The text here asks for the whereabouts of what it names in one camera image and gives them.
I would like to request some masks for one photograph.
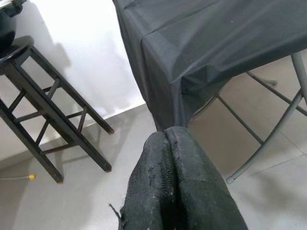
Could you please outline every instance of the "black pot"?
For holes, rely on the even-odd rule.
[[[0,53],[13,42],[16,34],[16,19],[0,10]]]

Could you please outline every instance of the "white tile floor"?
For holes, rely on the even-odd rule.
[[[288,64],[283,59],[254,72],[267,77],[265,73],[273,73],[276,65]],[[288,76],[293,73],[282,69],[277,74],[277,89],[293,97],[298,89]],[[284,102],[244,74],[227,84],[222,97],[261,138],[268,136],[286,109]],[[108,136],[96,125],[85,134],[110,160],[111,173],[104,173],[78,147],[51,157],[65,176],[63,185],[54,183],[36,160],[1,171],[0,176],[36,173],[37,179],[0,181],[0,229],[116,230],[117,218],[108,204],[120,209],[130,173],[155,127],[146,106],[108,122],[115,135]],[[192,121],[189,129],[224,178],[258,147],[219,101]],[[307,118],[295,112],[268,151],[229,186],[250,230],[307,229],[306,134]]]

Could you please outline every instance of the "gray metal frame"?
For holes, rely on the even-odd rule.
[[[288,99],[278,91],[276,91],[273,87],[269,86],[268,84],[271,85],[276,85],[277,81],[275,80],[264,80],[261,78],[258,78],[256,75],[254,75],[251,72],[246,72],[251,78],[256,80],[258,83],[263,85],[266,89],[274,93],[276,96],[284,100],[289,104],[289,107],[286,109],[285,113],[273,129],[273,131],[269,134],[269,136],[263,141],[236,113],[235,111],[231,108],[230,105],[228,105],[219,95],[219,93],[213,97],[209,103],[207,103],[201,111],[198,111],[194,116],[198,116],[200,113],[202,113],[205,109],[207,109],[212,102],[217,98],[219,99],[222,104],[230,111],[230,113],[241,123],[241,125],[256,139],[258,143],[260,143],[260,147],[256,150],[256,152],[239,168],[237,169],[231,176],[226,178],[226,182],[228,184],[231,184],[234,182],[236,178],[238,178],[242,173],[244,173],[250,166],[251,164],[259,158],[261,154],[263,154],[268,146],[272,143],[274,140],[274,137],[281,131],[281,129],[284,127],[290,116],[295,110],[298,110],[301,112],[303,115],[307,116],[307,111],[298,106],[302,98],[305,99],[306,104],[307,104],[307,74],[306,70],[304,67],[302,55],[300,52],[292,54],[292,63],[295,68],[295,72],[297,74],[297,78],[299,81],[299,84],[301,86],[301,89],[297,92],[293,100]]]

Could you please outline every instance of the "black fabric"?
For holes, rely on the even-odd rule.
[[[219,172],[184,127],[148,138],[120,212],[120,230],[247,230]]]
[[[306,0],[113,0],[159,130],[186,126],[227,81],[307,48]]]

